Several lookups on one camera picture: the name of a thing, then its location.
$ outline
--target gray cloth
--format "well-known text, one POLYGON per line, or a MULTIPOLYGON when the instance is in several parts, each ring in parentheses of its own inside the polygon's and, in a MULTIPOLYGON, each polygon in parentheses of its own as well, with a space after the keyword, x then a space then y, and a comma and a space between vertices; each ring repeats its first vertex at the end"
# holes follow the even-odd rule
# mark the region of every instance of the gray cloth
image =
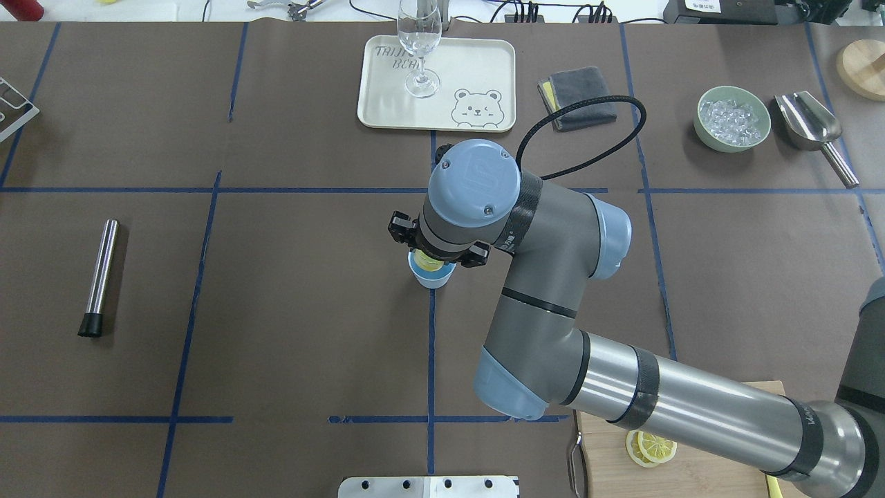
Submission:
MULTIPOLYGON (((543 82, 538 83, 538 89, 543 97, 541 83, 543 82)), ((589 98, 611 95, 608 85, 605 84, 602 72, 595 66, 551 74, 550 85, 553 88, 553 94, 556 96, 559 108, 567 107, 589 98)), ((550 109, 550 102, 548 102, 547 98, 543 100, 551 113, 556 111, 556 109, 550 109)), ((618 113, 615 110, 614 103, 606 102, 571 111, 555 119, 553 124, 559 131, 571 131, 597 124, 610 123, 617 119, 618 113)))

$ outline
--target black box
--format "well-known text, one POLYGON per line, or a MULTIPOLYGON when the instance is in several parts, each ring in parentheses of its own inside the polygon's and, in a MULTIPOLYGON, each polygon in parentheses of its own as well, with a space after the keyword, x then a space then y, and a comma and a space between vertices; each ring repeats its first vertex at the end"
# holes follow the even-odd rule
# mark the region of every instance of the black box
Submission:
POLYGON ((774 25, 777 14, 774 0, 670 0, 664 20, 670 24, 774 25))

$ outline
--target bowl of ice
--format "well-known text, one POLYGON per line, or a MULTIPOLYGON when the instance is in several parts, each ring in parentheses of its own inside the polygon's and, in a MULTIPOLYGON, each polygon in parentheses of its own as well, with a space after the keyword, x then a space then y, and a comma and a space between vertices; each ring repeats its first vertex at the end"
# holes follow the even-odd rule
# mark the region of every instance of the bowl of ice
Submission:
POLYGON ((708 89, 697 101, 695 131, 714 151, 751 149, 766 139, 771 128, 765 104, 745 89, 716 87, 708 89))

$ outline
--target ice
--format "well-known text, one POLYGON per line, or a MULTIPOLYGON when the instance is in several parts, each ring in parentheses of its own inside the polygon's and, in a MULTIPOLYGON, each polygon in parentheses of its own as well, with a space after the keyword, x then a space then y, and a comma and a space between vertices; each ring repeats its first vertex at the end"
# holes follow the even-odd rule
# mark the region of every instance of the ice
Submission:
POLYGON ((749 104, 728 100, 705 100, 700 106, 701 122, 720 141, 740 147, 748 147, 762 140, 758 128, 759 117, 749 104))

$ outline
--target yellow knife handle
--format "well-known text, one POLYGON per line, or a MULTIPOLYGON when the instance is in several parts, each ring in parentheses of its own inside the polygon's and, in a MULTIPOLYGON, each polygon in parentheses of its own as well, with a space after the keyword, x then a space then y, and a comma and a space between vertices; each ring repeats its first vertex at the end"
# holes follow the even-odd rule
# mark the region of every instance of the yellow knife handle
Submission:
POLYGON ((781 485, 777 482, 777 478, 766 474, 766 484, 768 485, 768 498, 783 498, 781 485))

